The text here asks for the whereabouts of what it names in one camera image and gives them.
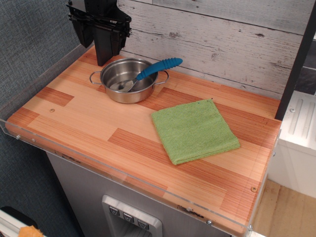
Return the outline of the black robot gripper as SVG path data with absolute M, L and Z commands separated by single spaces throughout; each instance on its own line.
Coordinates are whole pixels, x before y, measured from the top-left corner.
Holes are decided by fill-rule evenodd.
M 130 36 L 131 17 L 119 9 L 116 0 L 69 0 L 66 6 L 83 47 L 94 41 L 97 56 L 119 55 L 122 42 Z

